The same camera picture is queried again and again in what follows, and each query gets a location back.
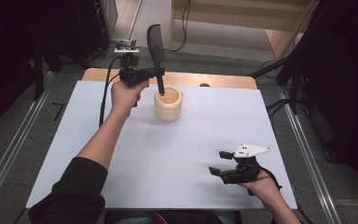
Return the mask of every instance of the wooden table edge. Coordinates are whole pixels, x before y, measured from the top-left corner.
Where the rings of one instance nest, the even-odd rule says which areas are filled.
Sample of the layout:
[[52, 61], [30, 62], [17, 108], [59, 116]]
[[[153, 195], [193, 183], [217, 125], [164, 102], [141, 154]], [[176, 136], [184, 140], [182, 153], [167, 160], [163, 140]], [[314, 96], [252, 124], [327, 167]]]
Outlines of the wooden table edge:
[[[110, 73], [110, 78], [117, 74], [118, 69], [112, 69]], [[85, 71], [82, 80], [106, 81], [106, 75], [107, 69], [105, 68], [89, 68]], [[166, 71], [165, 75], [163, 76], [163, 80], [164, 85], [199, 86], [202, 83], [206, 83], [211, 87], [257, 90], [255, 79], [252, 77], [179, 73]], [[119, 78], [116, 77], [113, 79], [113, 81], [119, 81]], [[155, 78], [151, 78], [150, 83], [156, 84], [157, 81]]]

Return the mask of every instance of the black sleeve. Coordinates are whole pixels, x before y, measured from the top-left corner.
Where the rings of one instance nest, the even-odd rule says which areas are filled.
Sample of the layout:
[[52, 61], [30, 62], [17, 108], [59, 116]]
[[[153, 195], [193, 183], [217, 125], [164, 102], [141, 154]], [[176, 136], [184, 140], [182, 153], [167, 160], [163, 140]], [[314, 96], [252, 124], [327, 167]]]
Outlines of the black sleeve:
[[98, 162], [75, 157], [51, 193], [31, 207], [32, 223], [95, 223], [104, 209], [101, 196], [107, 170]]

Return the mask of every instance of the forearm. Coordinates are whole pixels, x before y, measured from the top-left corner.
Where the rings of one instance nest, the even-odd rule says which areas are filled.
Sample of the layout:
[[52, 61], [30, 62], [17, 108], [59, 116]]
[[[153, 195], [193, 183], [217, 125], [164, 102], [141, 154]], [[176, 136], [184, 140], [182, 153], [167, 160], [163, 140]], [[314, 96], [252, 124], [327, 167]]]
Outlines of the forearm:
[[273, 204], [265, 204], [264, 206], [270, 211], [274, 217], [276, 224], [299, 224], [297, 216], [284, 199], [279, 200]]
[[77, 154], [100, 163], [108, 169], [121, 129], [128, 115], [120, 110], [111, 110], [103, 125]]

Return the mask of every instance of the white table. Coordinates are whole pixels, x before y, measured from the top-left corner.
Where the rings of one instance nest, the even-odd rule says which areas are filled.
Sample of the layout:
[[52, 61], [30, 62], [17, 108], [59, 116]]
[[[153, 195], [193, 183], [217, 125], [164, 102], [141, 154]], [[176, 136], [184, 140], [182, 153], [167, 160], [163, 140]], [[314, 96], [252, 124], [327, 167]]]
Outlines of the white table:
[[[26, 207], [47, 196], [65, 167], [98, 128], [103, 82], [78, 81]], [[296, 209], [282, 156], [258, 90], [178, 86], [184, 93], [179, 119], [165, 123], [153, 113], [155, 84], [142, 93], [115, 150], [102, 195], [114, 209], [260, 209], [237, 185], [224, 185], [209, 166], [231, 170], [219, 158], [240, 143], [270, 147], [257, 156], [272, 171], [284, 199]], [[107, 99], [106, 113], [110, 108]]]

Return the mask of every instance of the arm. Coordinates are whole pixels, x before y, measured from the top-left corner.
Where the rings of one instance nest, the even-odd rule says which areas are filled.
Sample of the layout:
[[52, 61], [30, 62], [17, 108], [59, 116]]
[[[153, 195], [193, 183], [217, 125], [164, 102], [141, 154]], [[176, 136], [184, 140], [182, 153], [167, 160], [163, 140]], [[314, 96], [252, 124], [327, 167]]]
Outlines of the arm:
[[140, 93], [148, 83], [148, 81], [141, 82], [133, 88], [128, 88], [121, 81], [113, 84], [110, 113], [97, 133], [77, 154], [78, 157], [96, 161], [105, 169], [109, 168], [124, 122], [130, 116], [132, 107], [140, 99]]
[[240, 186], [247, 188], [260, 199], [264, 207], [270, 211], [277, 224], [300, 223], [295, 213], [284, 200], [274, 181], [266, 172], [260, 171], [254, 182], [241, 183]]
[[65, 169], [51, 193], [34, 205], [32, 223], [95, 223], [104, 209], [101, 196], [107, 170], [121, 129], [148, 81], [128, 88], [112, 87], [112, 108], [100, 129]]

